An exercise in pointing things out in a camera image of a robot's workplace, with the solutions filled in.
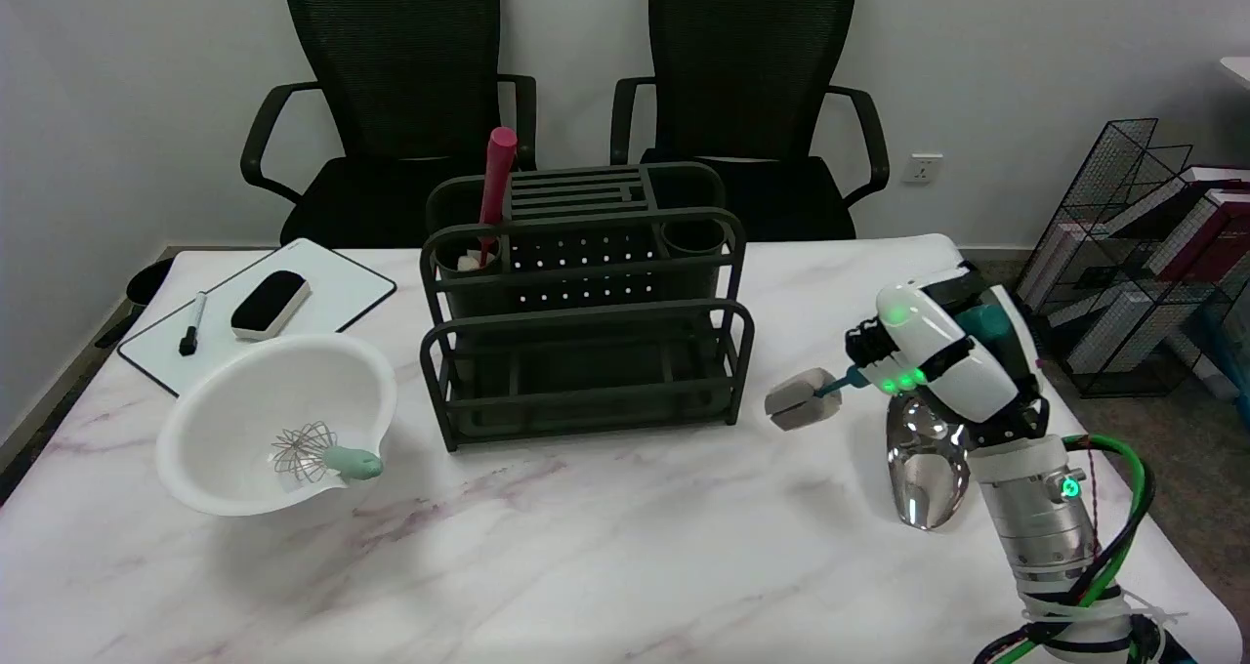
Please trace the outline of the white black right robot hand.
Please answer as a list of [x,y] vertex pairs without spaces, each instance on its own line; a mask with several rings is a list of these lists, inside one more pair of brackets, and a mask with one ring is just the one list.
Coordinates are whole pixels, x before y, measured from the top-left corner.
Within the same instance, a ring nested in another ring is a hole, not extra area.
[[939,419],[965,425],[974,449],[1048,434],[1034,335],[1012,295],[972,263],[885,286],[875,315],[844,340],[870,385],[916,393]]

